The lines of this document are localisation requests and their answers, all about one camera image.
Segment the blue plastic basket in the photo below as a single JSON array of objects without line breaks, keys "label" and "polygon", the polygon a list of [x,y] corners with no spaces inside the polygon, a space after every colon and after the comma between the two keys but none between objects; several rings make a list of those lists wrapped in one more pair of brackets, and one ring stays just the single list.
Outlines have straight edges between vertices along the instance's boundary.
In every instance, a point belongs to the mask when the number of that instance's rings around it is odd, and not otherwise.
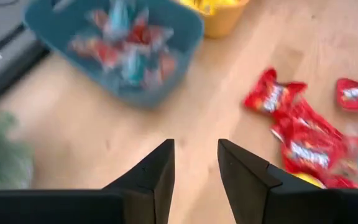
[{"label": "blue plastic basket", "polygon": [[147,0],[149,22],[171,27],[173,37],[168,46],[181,52],[177,69],[164,83],[151,90],[122,90],[116,82],[103,79],[101,66],[92,60],[78,57],[68,50],[68,43],[81,30],[92,24],[86,13],[92,9],[108,10],[109,0],[74,0],[63,8],[54,7],[56,0],[35,0],[25,12],[24,23],[52,50],[60,52],[74,66],[109,90],[122,101],[143,108],[154,108],[183,80],[194,51],[203,38],[203,21],[192,10],[169,0]]}]

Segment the floor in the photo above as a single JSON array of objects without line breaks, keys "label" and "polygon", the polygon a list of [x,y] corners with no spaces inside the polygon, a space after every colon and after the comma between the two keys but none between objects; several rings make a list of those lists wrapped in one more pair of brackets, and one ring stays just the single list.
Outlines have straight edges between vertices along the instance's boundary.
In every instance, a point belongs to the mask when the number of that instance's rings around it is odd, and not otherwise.
[{"label": "floor", "polygon": [[280,166],[272,119],[240,107],[260,72],[309,84],[305,98],[338,129],[358,114],[334,104],[339,77],[358,80],[358,0],[251,0],[234,33],[205,40],[185,82],[155,111],[118,102],[57,55],[0,101],[35,147],[35,188],[101,188],[166,138],[176,140],[170,223],[234,223],[217,140]]}]

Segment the basket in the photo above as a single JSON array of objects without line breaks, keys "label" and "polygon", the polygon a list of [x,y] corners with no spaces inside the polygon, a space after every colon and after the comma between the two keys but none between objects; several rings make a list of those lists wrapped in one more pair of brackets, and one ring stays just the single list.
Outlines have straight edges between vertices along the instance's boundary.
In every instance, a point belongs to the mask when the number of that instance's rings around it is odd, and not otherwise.
[{"label": "basket", "polygon": [[62,54],[72,65],[82,70],[90,79],[99,83],[120,100],[141,108],[154,108],[183,80],[194,51],[202,40],[204,25],[192,10],[168,0],[148,0],[149,22],[171,27],[173,37],[168,46],[181,52],[177,68],[162,85],[150,90],[122,90],[114,80],[103,78],[103,69],[93,61],[80,58],[68,50],[68,43],[79,31],[92,25],[85,15],[92,9],[109,9],[109,0],[75,0],[65,5],[54,5],[56,0],[35,0],[30,3],[24,23],[52,50]]},{"label": "basket", "polygon": [[240,0],[233,6],[220,6],[215,9],[214,14],[207,14],[194,7],[190,9],[203,18],[206,37],[221,38],[229,35],[235,28],[248,2],[249,0]]}]

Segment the yellow container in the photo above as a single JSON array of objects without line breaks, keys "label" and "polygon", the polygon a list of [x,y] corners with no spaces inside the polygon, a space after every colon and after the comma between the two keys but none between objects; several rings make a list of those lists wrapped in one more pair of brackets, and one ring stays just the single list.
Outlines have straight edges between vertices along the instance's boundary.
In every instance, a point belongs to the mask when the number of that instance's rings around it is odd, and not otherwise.
[{"label": "yellow container", "polygon": [[203,18],[205,37],[220,38],[230,34],[235,28],[248,2],[249,0],[239,0],[234,5],[218,6],[212,14],[207,14],[188,4],[183,5],[195,10]]}]

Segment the wooden floor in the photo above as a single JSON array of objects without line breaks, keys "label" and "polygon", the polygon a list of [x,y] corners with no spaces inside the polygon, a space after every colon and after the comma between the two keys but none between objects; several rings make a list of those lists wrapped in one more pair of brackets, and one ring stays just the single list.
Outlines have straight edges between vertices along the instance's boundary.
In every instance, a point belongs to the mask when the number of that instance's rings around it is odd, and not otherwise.
[{"label": "wooden floor", "polygon": [[234,33],[205,40],[185,82],[156,111],[118,102],[59,56],[0,101],[35,147],[35,188],[100,188],[166,138],[176,140],[170,223],[234,223],[220,181],[219,138],[280,166],[272,120],[240,101],[273,65],[304,81],[312,107],[340,130],[358,122],[334,104],[339,77],[358,80],[358,0],[251,0]]}]

